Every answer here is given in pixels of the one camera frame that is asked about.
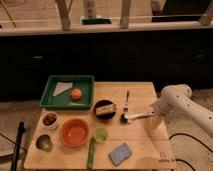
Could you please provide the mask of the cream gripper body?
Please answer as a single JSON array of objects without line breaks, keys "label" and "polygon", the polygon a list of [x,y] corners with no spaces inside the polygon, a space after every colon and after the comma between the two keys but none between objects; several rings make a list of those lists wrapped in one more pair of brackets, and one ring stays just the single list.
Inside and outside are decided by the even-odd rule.
[{"label": "cream gripper body", "polygon": [[153,115],[150,117],[150,125],[153,129],[156,129],[163,121],[162,111],[158,102],[154,102],[150,107],[153,112]]}]

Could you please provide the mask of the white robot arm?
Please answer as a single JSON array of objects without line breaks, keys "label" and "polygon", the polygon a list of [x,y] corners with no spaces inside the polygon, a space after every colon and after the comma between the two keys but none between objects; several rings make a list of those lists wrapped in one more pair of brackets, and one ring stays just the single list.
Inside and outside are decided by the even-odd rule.
[{"label": "white robot arm", "polygon": [[168,85],[153,104],[156,114],[165,115],[178,109],[188,115],[201,129],[213,138],[213,112],[191,100],[192,89],[186,84]]}]

